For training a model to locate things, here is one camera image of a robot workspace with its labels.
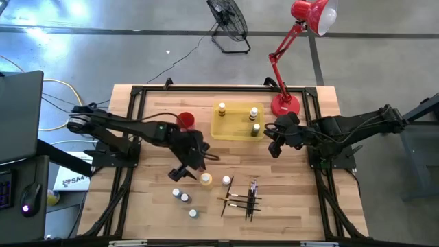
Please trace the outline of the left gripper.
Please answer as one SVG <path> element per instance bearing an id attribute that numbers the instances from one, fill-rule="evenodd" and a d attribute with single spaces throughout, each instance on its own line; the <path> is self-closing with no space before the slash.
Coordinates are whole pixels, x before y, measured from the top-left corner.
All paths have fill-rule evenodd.
<path id="1" fill-rule="evenodd" d="M 169 140 L 169 149 L 180 161 L 180 166 L 176 169 L 172 169 L 168 173 L 168 176 L 176 182 L 186 176 L 197 180 L 197 178 L 187 170 L 187 167 L 198 171 L 206 170 L 205 155 L 210 145 L 204 142 L 203 134 L 198 130 L 186 132 L 174 130 L 170 134 Z"/>

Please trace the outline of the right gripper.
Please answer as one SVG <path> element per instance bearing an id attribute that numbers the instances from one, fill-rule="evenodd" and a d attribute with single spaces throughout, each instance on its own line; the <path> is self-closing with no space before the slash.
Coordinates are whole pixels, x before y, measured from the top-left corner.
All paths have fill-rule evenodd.
<path id="1" fill-rule="evenodd" d="M 302 148 L 302 128 L 299 126 L 300 120 L 295 112 L 288 112 L 286 115 L 279 116 L 274 123 L 269 123 L 268 137 L 272 142 L 268 150 L 273 158 L 278 158 L 282 152 L 281 147 L 288 145 L 296 150 Z"/>

